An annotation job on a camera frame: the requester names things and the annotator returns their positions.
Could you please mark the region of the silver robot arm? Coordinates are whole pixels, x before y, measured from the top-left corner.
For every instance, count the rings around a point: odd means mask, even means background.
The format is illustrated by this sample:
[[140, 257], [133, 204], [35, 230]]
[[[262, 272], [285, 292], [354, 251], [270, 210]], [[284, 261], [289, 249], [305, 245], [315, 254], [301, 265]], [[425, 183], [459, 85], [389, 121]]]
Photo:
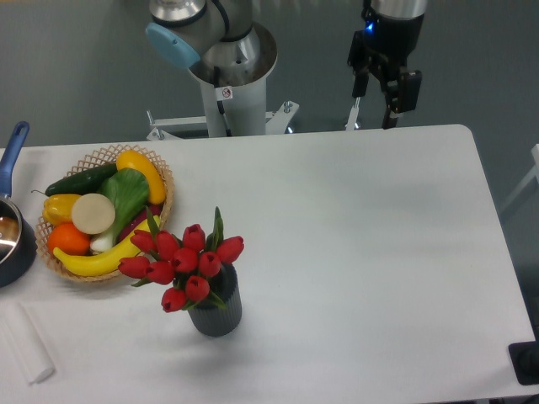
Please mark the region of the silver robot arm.
[[[408, 69], [424, 21], [424, 1], [365, 1], [364, 29], [356, 31], [347, 64], [359, 102], [370, 77], [380, 84], [386, 110], [382, 128], [415, 109], [422, 83]], [[211, 137], [284, 134], [298, 110], [286, 101], [266, 109], [266, 82], [277, 62], [273, 35], [253, 20], [250, 1], [151, 1], [146, 36], [168, 63], [199, 83]]]

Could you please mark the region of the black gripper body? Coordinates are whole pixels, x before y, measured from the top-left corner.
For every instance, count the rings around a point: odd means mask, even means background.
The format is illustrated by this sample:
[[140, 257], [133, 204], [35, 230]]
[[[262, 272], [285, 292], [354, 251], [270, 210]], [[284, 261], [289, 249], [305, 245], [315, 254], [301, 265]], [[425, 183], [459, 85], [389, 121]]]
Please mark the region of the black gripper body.
[[423, 1], [364, 1], [365, 27], [354, 33], [347, 63], [356, 77], [392, 82], [407, 68], [424, 20]]

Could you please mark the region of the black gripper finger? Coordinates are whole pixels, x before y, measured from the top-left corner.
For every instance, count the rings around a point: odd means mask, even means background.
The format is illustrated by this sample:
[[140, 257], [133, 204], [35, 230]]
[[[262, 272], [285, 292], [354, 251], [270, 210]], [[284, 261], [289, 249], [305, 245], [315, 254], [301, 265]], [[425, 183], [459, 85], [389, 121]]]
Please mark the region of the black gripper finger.
[[345, 125], [346, 130], [357, 130], [360, 128], [359, 112], [360, 101], [366, 95], [366, 89], [369, 82], [369, 72], [366, 68], [354, 71], [355, 80], [352, 89], [352, 98], [354, 104], [352, 105], [349, 116]]
[[422, 72], [410, 71], [405, 67], [400, 67], [397, 76], [384, 83], [382, 92], [385, 97], [386, 110], [382, 120], [382, 129], [395, 128], [398, 119], [404, 113], [416, 109], [421, 83]]

